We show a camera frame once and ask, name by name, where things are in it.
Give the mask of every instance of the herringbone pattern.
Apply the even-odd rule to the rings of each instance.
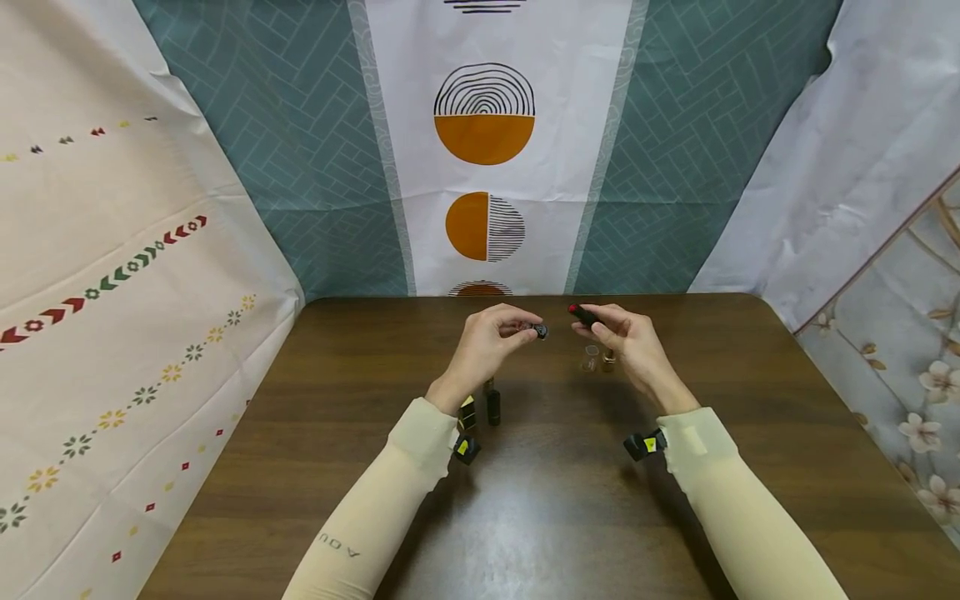
[[[839,5],[651,0],[576,293],[686,291]]]
[[[307,299],[407,292],[345,0],[134,0]]]
[[[346,1],[134,2],[308,299],[406,294]],[[651,0],[577,293],[686,289],[839,4]]]

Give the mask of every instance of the right hand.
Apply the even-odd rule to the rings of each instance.
[[[630,381],[659,404],[665,414],[676,415],[700,408],[673,370],[650,317],[627,312],[617,304],[583,304],[583,307],[607,325],[595,323],[592,329],[587,329],[581,323],[574,323],[573,330],[619,354],[619,362]]]

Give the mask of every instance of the beige arm sleeve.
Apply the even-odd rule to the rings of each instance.
[[[446,477],[457,420],[417,398],[313,540],[283,600],[369,600],[417,508]]]
[[[657,423],[667,469],[741,600],[847,598],[804,532],[740,458],[712,409]]]

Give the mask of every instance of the small jar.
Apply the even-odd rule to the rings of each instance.
[[[584,357],[580,361],[580,370],[583,372],[594,372],[597,370],[597,362],[600,360],[600,349],[596,346],[587,346],[584,348]]]
[[[602,372],[613,372],[613,366],[616,364],[616,354],[611,349],[603,353],[603,365],[600,366]]]

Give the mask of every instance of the black cap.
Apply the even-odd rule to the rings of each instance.
[[[497,390],[487,392],[487,423],[500,424],[500,393]]]

